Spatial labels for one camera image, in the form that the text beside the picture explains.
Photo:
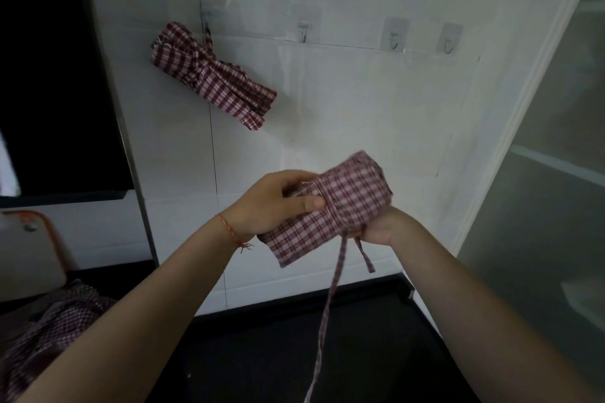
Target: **finger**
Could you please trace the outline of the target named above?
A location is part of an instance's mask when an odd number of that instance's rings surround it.
[[[278,179],[279,184],[283,189],[288,188],[289,186],[297,185],[300,182],[310,182],[317,177],[317,174],[309,171],[288,169],[285,171],[276,172],[275,177]]]
[[[321,196],[295,196],[284,198],[282,201],[284,219],[289,219],[307,212],[315,212],[326,205]]]

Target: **orange string bracelet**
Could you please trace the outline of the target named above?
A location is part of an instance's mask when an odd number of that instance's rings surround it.
[[[220,214],[216,214],[216,216],[227,227],[227,230],[229,231],[229,233],[233,237],[233,240],[235,241],[235,243],[237,244],[237,246],[241,247],[241,252],[243,252],[244,249],[249,249],[250,247],[253,247],[252,244],[250,244],[249,242],[242,242],[239,239],[237,239],[237,236],[235,235],[235,231],[233,231],[233,228],[231,228],[231,225],[227,223],[227,220],[225,220]]]

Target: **long fabric strap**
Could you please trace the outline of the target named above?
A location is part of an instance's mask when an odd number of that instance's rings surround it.
[[[305,396],[304,403],[311,402],[311,395],[313,394],[313,389],[315,387],[315,383],[317,383],[317,379],[320,376],[321,371],[321,361],[322,361],[322,353],[324,349],[324,340],[326,339],[326,331],[328,330],[328,318],[330,316],[330,302],[332,301],[332,297],[334,293],[337,291],[338,281],[343,274],[344,268],[344,258],[347,254],[347,233],[344,232],[341,234],[341,247],[338,252],[337,259],[337,268],[334,271],[334,276],[332,277],[332,283],[330,285],[330,290],[328,291],[328,299],[326,300],[326,305],[324,306],[324,313],[321,316],[321,324],[320,324],[320,334],[317,340],[317,358],[315,359],[315,368],[313,370],[313,381],[311,381],[311,385],[307,390],[307,395]],[[355,238],[355,243],[357,244],[357,248],[361,252],[364,260],[366,261],[366,265],[368,267],[368,271],[374,272],[374,265],[368,258],[368,255],[364,252],[363,248],[361,248],[361,241],[358,237]]]

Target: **crumpled checkered fabric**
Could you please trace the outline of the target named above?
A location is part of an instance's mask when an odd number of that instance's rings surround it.
[[[276,229],[258,235],[261,242],[269,246],[275,254],[282,268],[330,239],[341,236],[337,267],[320,324],[313,380],[307,391],[305,403],[310,402],[321,371],[330,301],[343,273],[347,252],[347,232],[358,230],[389,206],[393,193],[387,185],[381,167],[366,152],[359,151],[312,182],[300,185],[290,194],[290,196],[307,195],[322,196],[326,206],[322,210],[293,217]],[[366,261],[368,270],[374,272],[374,266],[363,251],[360,240],[355,239],[355,242]]]
[[[218,61],[208,25],[204,41],[200,45],[181,23],[168,23],[151,45],[151,61],[248,129],[258,130],[277,92],[250,80],[240,66]]]
[[[114,303],[94,288],[74,280],[20,308],[28,316],[25,323],[11,328],[10,320],[6,319],[9,326],[5,327],[5,316],[11,313],[0,316],[3,333],[0,342],[4,350],[0,361],[0,401],[18,399],[46,367]]]

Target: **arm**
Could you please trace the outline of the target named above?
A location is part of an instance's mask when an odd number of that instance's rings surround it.
[[[393,248],[481,401],[596,403],[555,348],[416,220],[391,207],[362,239]]]
[[[323,207],[320,197],[283,198],[284,189],[314,176],[269,174],[222,216],[238,240],[250,240],[289,217]],[[19,402],[144,401],[235,249],[235,239],[218,218],[204,224],[73,342]]]

